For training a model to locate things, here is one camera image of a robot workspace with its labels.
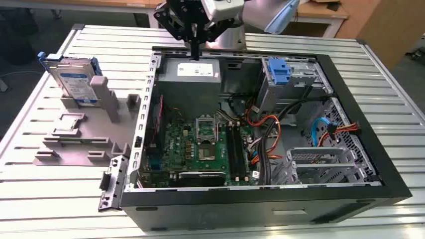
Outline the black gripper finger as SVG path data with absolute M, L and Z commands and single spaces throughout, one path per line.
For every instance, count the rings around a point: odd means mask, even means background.
M 208 21 L 197 23 L 196 27 L 196 60 L 201 56 L 201 45 L 206 42 L 213 42 L 224 31 L 233 25 L 234 19 L 229 18 L 218 21 L 217 23 L 212 22 L 212 25 Z
M 196 59 L 196 38 L 190 23 L 184 23 L 169 7 L 158 7 L 153 17 L 176 40 L 182 40 L 190 48 L 190 58 Z

